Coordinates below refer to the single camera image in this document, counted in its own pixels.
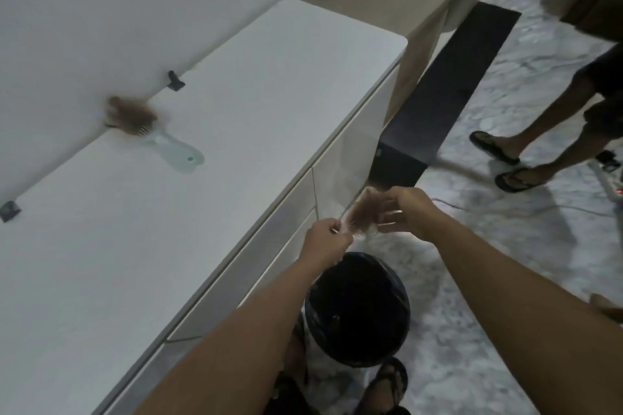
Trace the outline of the person's right hand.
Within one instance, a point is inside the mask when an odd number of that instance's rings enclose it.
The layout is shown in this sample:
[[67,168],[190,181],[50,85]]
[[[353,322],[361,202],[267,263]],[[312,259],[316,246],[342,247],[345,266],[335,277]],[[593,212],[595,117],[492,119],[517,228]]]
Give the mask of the person's right hand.
[[419,188],[395,186],[391,189],[399,190],[399,203],[404,213],[404,232],[435,244],[441,237],[448,215]]

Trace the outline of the person's left hand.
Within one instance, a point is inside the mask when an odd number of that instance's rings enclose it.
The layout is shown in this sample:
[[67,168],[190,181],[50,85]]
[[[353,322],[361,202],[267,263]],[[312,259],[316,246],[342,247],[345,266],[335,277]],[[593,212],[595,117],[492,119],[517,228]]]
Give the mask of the person's left hand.
[[327,219],[319,220],[310,227],[299,255],[300,261],[316,270],[326,270],[335,265],[347,252],[331,248]]

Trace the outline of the brown hair clump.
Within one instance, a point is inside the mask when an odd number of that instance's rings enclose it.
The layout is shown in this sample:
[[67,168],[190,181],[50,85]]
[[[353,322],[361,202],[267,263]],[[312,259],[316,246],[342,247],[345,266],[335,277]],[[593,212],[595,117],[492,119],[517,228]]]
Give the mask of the brown hair clump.
[[386,212],[385,193],[367,186],[341,218],[340,233],[366,236],[375,232]]

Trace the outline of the person's left forearm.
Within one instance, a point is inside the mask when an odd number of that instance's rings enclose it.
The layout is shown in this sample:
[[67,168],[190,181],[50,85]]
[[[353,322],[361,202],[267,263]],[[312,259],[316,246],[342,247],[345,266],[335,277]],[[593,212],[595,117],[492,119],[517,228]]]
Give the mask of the person's left forearm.
[[262,415],[280,373],[303,389],[306,359],[293,334],[305,296],[344,251],[307,251],[167,374],[133,415]]

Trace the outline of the person's right forearm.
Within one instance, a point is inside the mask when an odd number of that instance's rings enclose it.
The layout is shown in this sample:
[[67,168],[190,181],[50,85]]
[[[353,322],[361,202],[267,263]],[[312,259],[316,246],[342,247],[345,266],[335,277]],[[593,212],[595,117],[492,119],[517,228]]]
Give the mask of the person's right forearm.
[[424,223],[425,240],[541,415],[623,415],[623,328],[448,215]]

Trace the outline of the bin with black liner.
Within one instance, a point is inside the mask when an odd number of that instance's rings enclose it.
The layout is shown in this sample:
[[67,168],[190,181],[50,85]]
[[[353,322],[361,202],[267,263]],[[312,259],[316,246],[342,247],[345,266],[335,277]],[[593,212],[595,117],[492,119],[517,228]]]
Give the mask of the bin with black liner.
[[385,261],[348,251],[306,294],[301,316],[313,378],[367,370],[403,346],[411,324],[408,292]]

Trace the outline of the person's black sandal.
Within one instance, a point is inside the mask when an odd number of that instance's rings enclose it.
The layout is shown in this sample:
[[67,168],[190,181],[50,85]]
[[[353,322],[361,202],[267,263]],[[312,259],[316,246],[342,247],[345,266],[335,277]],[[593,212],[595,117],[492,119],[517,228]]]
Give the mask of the person's black sandal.
[[501,161],[509,166],[517,166],[520,163],[520,159],[511,158],[503,149],[495,142],[494,136],[487,132],[477,130],[470,134],[469,140],[473,146],[480,151],[486,153],[491,158]]
[[396,357],[387,359],[368,384],[353,415],[411,415],[401,406],[407,387],[406,367]]
[[498,189],[506,193],[520,193],[542,186],[543,183],[529,183],[519,177],[519,175],[532,169],[531,167],[522,167],[501,173],[494,177],[494,184]]

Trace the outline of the dark flat board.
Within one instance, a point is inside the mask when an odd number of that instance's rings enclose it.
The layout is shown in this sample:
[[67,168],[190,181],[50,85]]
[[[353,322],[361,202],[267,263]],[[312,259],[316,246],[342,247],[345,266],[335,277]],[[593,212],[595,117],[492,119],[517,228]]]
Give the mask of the dark flat board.
[[520,16],[484,2],[471,9],[384,129],[371,185],[414,186],[439,165],[440,147]]

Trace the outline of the white drawer cabinet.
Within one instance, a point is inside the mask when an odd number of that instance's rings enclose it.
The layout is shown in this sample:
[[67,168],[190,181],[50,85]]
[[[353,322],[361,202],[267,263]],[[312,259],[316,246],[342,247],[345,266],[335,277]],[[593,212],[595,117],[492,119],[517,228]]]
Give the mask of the white drawer cabinet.
[[189,174],[111,129],[0,222],[0,415],[130,415],[366,182],[407,39],[282,0],[150,102]]

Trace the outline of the beige wooden panel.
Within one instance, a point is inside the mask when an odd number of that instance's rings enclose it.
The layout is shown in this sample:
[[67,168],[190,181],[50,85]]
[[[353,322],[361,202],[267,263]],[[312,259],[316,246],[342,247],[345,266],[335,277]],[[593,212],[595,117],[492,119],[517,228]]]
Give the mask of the beige wooden panel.
[[387,127],[412,94],[426,70],[479,0],[449,0],[415,34],[401,60],[384,120]]

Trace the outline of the white hairbrush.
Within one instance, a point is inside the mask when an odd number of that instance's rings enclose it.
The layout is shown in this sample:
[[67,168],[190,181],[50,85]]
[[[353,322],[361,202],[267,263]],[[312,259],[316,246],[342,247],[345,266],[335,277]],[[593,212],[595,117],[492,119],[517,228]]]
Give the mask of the white hairbrush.
[[179,173],[192,173],[205,164],[205,157],[198,149],[169,134],[159,120],[149,135],[131,137],[136,138],[138,144],[155,151],[169,167]]

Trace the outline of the white power strip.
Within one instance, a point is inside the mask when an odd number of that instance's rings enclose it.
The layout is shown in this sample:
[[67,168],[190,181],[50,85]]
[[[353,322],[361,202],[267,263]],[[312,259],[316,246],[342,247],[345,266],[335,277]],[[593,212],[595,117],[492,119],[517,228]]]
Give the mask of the white power strip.
[[603,150],[588,161],[588,166],[613,202],[616,216],[623,219],[623,154]]

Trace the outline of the brown hair tuft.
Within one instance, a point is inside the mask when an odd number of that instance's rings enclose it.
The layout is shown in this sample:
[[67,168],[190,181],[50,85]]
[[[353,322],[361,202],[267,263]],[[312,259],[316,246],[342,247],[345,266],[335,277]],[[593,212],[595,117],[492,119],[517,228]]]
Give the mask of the brown hair tuft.
[[107,100],[106,128],[116,128],[130,136],[147,136],[157,122],[157,115],[144,102],[116,96]]

